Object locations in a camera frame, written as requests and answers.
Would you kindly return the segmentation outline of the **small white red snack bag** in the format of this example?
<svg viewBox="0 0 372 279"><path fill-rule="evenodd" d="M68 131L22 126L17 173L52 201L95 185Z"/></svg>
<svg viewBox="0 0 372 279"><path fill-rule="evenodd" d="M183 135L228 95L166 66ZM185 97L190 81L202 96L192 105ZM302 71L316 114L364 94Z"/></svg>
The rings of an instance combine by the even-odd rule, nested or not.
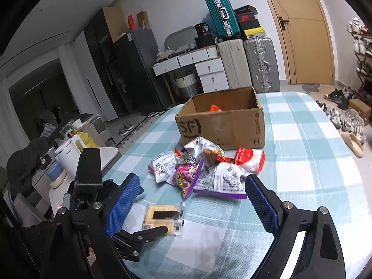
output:
<svg viewBox="0 0 372 279"><path fill-rule="evenodd" d="M173 151L168 151L155 156L148 165L148 171L154 176L155 181L159 183L173 184L176 172L178 156Z"/></svg>

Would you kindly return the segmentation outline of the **red white snack pouch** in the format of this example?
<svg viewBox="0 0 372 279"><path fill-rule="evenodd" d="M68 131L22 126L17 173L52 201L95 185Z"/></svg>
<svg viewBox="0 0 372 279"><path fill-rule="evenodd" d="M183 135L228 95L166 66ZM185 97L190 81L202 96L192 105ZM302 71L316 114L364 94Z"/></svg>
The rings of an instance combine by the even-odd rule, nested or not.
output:
<svg viewBox="0 0 372 279"><path fill-rule="evenodd" d="M239 147L236 150L234 163L249 173L261 172L266 155L263 150Z"/></svg>

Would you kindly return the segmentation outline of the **clear cracker pack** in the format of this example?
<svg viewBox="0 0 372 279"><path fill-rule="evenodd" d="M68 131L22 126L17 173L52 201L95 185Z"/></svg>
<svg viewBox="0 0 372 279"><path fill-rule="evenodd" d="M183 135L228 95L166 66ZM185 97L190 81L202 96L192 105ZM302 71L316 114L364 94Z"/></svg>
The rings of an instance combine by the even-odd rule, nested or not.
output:
<svg viewBox="0 0 372 279"><path fill-rule="evenodd" d="M183 209L180 205L148 205L143 218L142 230L165 226L167 235L180 236L183 230Z"/></svg>

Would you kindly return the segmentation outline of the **silver purple snack bag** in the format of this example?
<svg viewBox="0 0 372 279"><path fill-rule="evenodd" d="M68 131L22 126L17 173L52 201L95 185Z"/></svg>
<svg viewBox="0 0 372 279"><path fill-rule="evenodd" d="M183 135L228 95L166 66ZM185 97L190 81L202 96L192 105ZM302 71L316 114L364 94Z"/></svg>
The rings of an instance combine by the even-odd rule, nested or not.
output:
<svg viewBox="0 0 372 279"><path fill-rule="evenodd" d="M245 179L249 175L248 171L238 165L222 162L206 168L193 190L195 193L205 195L246 199Z"/></svg>

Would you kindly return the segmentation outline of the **pink purple candy bag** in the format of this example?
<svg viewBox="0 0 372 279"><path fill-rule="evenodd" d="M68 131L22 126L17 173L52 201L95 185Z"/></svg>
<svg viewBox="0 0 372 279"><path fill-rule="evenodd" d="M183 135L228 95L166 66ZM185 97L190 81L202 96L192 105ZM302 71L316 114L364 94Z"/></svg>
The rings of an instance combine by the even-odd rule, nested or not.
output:
<svg viewBox="0 0 372 279"><path fill-rule="evenodd" d="M203 171L203 160L198 163L179 163L175 165L174 174L171 174L166 182L178 187L181 191L182 200L185 201L192 194L194 186Z"/></svg>

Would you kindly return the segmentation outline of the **silver noodle snack bag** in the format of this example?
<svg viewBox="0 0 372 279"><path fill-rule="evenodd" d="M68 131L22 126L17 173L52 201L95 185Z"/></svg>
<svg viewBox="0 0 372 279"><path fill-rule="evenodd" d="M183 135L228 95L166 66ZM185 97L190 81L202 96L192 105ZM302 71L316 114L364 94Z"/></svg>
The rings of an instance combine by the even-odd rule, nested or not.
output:
<svg viewBox="0 0 372 279"><path fill-rule="evenodd" d="M231 157L227 157L222 148L203 137L196 137L188 144L185 144L183 151L185 151L196 163L203 161L205 167L215 166L222 162L230 163L233 161Z"/></svg>

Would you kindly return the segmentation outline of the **red chips bag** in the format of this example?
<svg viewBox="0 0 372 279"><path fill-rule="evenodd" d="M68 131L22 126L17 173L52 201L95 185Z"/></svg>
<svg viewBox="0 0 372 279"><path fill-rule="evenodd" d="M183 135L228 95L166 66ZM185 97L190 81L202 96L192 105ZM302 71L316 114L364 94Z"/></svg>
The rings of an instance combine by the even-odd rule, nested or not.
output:
<svg viewBox="0 0 372 279"><path fill-rule="evenodd" d="M220 107L218 107L217 105L211 105L210 111L211 112L222 112L223 110Z"/></svg>

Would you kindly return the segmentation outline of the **blue Oreo pack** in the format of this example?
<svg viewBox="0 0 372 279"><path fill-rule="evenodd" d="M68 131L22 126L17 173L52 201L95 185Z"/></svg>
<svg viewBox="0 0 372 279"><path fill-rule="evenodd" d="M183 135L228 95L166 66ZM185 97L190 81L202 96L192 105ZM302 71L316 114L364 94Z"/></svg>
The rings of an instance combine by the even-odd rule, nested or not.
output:
<svg viewBox="0 0 372 279"><path fill-rule="evenodd" d="M144 188L143 187L140 187L139 188L139 193L137 194L135 200L138 201L138 200L142 200L144 197L145 197L145 192L144 192Z"/></svg>

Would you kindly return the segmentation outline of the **dotted floor mat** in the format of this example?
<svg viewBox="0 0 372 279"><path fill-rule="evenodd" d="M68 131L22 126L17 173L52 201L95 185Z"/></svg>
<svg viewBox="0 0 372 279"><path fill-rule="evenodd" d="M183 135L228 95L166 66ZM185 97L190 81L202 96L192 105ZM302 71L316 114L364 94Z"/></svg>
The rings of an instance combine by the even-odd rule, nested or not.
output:
<svg viewBox="0 0 372 279"><path fill-rule="evenodd" d="M135 142L149 127L157 121L161 116L163 116L166 111L161 112L150 112L147 114L133 113L131 115L126 115L116 120L111 121L107 124L109 131L112 134L113 141L115 144L113 146L121 149L128 142L132 144ZM119 130L126 124L131 123L133 128L126 133L124 136L119 135Z"/></svg>

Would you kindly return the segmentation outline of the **white electric kettle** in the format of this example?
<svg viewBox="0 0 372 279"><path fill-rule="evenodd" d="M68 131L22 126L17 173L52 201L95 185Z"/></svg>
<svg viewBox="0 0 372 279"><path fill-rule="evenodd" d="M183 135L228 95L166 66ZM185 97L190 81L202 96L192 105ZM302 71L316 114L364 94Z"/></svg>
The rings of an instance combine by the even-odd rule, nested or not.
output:
<svg viewBox="0 0 372 279"><path fill-rule="evenodd" d="M80 154L84 148L86 148L86 145L80 136L74 135L56 150L56 160L71 177L76 175Z"/></svg>

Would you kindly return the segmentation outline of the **teal white plaid tablecloth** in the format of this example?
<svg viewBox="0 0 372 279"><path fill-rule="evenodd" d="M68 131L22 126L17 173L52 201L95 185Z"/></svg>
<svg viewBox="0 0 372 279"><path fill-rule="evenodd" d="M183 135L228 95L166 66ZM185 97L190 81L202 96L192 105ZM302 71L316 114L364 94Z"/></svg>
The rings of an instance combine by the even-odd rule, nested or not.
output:
<svg viewBox="0 0 372 279"><path fill-rule="evenodd" d="M324 112L304 93L259 96L266 125L266 161L259 180L296 208L326 207L342 246L347 278L356 278L371 256L371 209L352 154ZM180 190L158 186L148 171L156 155L180 145L176 108L131 142L107 177L116 183L135 173L145 197L129 219L139 229L149 204L179 203ZM268 206L253 179L249 196L208 197L185 202L181 236L165 236L127 267L140 278L250 278L272 240L260 221Z"/></svg>

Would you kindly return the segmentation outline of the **grey slippers pair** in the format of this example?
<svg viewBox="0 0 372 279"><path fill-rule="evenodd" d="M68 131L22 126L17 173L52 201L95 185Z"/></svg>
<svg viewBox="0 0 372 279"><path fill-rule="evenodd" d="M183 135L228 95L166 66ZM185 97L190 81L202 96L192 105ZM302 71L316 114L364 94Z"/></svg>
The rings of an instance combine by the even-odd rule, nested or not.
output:
<svg viewBox="0 0 372 279"><path fill-rule="evenodd" d="M127 135L133 128L134 126L131 123L126 122L119 128L118 134L119 136L123 137Z"/></svg>

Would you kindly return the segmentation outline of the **SF Express cardboard box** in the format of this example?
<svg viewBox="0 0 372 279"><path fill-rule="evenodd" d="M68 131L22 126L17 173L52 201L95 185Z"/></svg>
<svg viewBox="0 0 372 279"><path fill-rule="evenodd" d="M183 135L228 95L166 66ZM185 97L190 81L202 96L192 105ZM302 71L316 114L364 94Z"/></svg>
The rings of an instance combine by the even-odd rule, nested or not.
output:
<svg viewBox="0 0 372 279"><path fill-rule="evenodd" d="M211 105L223 111L211 112ZM195 95L176 114L175 121L185 143L200 136L224 150L265 146L264 110L253 87Z"/></svg>

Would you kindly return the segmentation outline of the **black refrigerator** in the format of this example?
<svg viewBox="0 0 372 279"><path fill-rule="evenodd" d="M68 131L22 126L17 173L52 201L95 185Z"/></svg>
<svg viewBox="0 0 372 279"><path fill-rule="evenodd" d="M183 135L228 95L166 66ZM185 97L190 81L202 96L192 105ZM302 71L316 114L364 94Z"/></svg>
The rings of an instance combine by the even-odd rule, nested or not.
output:
<svg viewBox="0 0 372 279"><path fill-rule="evenodd" d="M153 31L131 30L113 47L115 65L134 110L143 113L166 110L172 99L166 82L153 70L158 53Z"/></svg>

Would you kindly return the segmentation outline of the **beige foam slipper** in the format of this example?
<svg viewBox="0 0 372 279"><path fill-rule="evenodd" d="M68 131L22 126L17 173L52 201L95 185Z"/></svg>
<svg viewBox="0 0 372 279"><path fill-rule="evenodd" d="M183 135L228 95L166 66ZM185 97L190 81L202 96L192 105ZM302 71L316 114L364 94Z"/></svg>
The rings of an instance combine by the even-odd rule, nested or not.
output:
<svg viewBox="0 0 372 279"><path fill-rule="evenodd" d="M352 132L343 132L340 136L356 157L362 158L364 156L364 149L356 135Z"/></svg>

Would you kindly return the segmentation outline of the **woven laundry basket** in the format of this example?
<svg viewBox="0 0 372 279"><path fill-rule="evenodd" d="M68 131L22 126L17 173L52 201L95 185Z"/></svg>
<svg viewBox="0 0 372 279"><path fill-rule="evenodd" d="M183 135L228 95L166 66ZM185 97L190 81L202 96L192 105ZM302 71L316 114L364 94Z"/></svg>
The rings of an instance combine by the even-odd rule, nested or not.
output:
<svg viewBox="0 0 372 279"><path fill-rule="evenodd" d="M181 98L190 98L200 93L198 79L194 73L187 71L186 75L175 79L175 87Z"/></svg>

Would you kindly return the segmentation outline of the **small cardboard box on floor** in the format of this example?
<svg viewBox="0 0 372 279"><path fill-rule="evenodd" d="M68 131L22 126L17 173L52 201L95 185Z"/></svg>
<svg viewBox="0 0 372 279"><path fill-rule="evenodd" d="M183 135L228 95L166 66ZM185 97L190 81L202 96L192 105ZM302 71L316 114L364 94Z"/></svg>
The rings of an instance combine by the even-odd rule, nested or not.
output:
<svg viewBox="0 0 372 279"><path fill-rule="evenodd" d="M364 120L365 124L369 123L371 116L371 107L361 100L355 98L349 100L349 106L358 112L359 116Z"/></svg>

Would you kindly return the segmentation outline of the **white drawer desk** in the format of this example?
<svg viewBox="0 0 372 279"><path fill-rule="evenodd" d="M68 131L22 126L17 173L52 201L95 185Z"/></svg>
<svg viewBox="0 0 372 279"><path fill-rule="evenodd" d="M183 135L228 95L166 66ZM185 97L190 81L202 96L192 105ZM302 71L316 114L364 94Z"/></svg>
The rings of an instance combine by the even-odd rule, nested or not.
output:
<svg viewBox="0 0 372 279"><path fill-rule="evenodd" d="M229 89L224 65L215 45L156 63L153 65L153 71L156 76L161 76L191 67L196 70L204 93Z"/></svg>

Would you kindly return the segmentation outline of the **silver aluminium suitcase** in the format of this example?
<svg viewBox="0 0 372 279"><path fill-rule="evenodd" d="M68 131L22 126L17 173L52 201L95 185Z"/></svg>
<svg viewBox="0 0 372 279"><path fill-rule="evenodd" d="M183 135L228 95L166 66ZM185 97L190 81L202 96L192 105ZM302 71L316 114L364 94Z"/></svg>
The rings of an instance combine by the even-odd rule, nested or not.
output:
<svg viewBox="0 0 372 279"><path fill-rule="evenodd" d="M243 45L255 91L279 92L279 70L272 40L268 37L249 38Z"/></svg>

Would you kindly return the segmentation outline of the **beige hard suitcase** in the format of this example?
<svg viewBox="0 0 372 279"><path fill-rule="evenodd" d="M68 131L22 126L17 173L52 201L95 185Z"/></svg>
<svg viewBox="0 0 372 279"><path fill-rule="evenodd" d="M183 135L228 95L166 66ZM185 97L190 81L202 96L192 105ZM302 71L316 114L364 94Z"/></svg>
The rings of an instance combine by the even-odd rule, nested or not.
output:
<svg viewBox="0 0 372 279"><path fill-rule="evenodd" d="M230 89L252 86L250 69L241 39L227 40L217 45Z"/></svg>

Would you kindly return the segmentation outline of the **grey oval mirror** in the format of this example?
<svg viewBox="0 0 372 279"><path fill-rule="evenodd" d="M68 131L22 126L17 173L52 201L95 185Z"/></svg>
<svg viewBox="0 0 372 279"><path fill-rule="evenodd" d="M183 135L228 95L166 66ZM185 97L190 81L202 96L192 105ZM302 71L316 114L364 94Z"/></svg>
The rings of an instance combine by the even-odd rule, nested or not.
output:
<svg viewBox="0 0 372 279"><path fill-rule="evenodd" d="M173 32L165 38L165 48L170 50L180 49L182 47L189 47L190 44L195 45L195 38L197 32L195 27L189 26Z"/></svg>

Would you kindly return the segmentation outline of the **wooden door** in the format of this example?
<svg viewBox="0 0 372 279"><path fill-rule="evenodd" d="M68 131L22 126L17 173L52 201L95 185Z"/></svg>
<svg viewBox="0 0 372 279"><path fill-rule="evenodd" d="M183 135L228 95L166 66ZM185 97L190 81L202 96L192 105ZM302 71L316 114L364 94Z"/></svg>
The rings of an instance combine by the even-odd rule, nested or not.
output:
<svg viewBox="0 0 372 279"><path fill-rule="evenodd" d="M290 84L334 84L334 54L319 0L267 0Z"/></svg>

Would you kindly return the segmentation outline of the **stack of shoe boxes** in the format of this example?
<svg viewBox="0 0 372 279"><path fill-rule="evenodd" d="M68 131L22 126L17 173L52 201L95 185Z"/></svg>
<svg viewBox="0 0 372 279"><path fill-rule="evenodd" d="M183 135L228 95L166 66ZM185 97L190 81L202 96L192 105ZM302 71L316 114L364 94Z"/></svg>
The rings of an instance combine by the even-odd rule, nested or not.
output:
<svg viewBox="0 0 372 279"><path fill-rule="evenodd" d="M242 39L266 36L265 28L260 25L256 18L258 11L254 6L248 4L234 9L234 12L242 32Z"/></svg>

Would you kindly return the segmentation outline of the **teal hard suitcase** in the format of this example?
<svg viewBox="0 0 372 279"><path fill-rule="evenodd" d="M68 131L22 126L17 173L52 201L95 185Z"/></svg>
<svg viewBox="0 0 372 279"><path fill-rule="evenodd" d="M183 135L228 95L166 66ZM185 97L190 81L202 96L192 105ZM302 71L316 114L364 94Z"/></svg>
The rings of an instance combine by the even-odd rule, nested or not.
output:
<svg viewBox="0 0 372 279"><path fill-rule="evenodd" d="M241 35L240 27L229 0L205 0L219 38Z"/></svg>

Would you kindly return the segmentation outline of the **wooden shoe rack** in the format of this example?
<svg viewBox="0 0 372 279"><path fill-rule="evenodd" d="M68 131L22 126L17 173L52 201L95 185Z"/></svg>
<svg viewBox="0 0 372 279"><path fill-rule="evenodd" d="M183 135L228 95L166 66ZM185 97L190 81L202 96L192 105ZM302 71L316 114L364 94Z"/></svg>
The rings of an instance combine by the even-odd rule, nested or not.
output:
<svg viewBox="0 0 372 279"><path fill-rule="evenodd" d="M363 98L371 101L371 31L358 17L353 17L346 28L352 36L353 51L357 59L356 74L361 82L359 92Z"/></svg>

